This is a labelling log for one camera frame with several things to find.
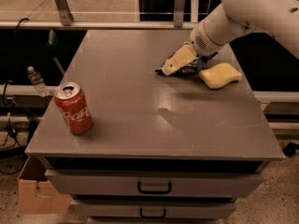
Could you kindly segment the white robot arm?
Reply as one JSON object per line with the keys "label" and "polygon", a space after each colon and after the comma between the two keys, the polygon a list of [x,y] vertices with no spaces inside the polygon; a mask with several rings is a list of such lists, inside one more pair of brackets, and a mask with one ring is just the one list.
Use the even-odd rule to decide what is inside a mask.
{"label": "white robot arm", "polygon": [[232,40],[253,31],[271,35],[299,58],[298,0],[221,0],[221,3],[191,31],[161,70],[170,76],[200,58],[209,57]]}

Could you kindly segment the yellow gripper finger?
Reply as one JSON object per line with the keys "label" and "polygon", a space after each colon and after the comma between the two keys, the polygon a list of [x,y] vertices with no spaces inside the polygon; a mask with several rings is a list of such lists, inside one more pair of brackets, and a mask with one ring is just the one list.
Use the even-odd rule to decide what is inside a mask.
{"label": "yellow gripper finger", "polygon": [[188,65],[197,59],[197,52],[193,45],[185,43],[170,58],[168,58],[163,66],[162,72],[166,76],[176,73],[180,68]]}

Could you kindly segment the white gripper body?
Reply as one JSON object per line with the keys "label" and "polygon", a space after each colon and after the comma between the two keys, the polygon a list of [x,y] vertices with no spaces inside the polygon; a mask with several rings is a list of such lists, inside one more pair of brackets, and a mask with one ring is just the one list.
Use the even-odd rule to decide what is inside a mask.
{"label": "white gripper body", "polygon": [[190,41],[200,55],[210,55],[223,47],[223,30],[209,21],[200,21],[192,30]]}

